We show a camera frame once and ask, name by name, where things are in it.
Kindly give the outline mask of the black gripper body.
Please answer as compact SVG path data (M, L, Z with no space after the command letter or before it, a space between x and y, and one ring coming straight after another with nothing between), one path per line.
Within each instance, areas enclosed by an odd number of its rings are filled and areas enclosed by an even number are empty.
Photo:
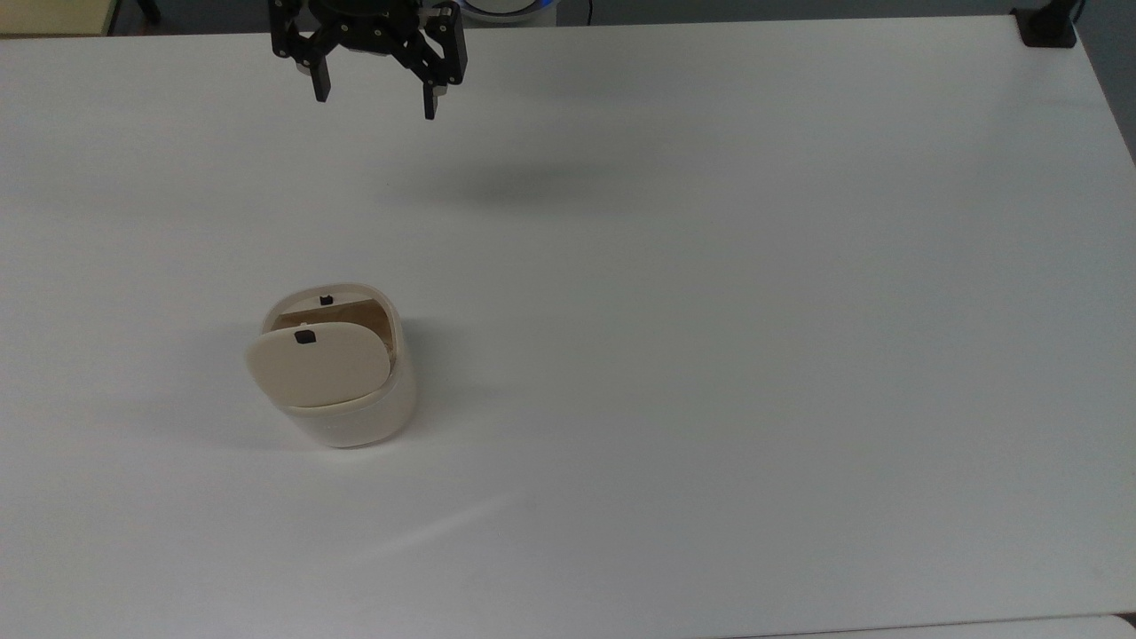
M308 9L318 23L307 40L308 56L337 47L377 53L443 52L423 31L429 6L421 1L309 1Z

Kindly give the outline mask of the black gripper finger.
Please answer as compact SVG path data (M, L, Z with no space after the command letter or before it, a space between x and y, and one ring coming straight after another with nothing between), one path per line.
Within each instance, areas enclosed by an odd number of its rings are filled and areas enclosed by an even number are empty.
M463 13L456 1L423 5L410 1L411 18L403 48L408 68L421 81L423 117L437 117L438 99L462 84L468 65Z
M304 35L296 26L296 17L308 9L318 27ZM279 59L292 59L296 68L312 81L315 98L326 102L329 96L329 75L326 57L336 48L336 15L320 1L269 1L269 36L272 52Z

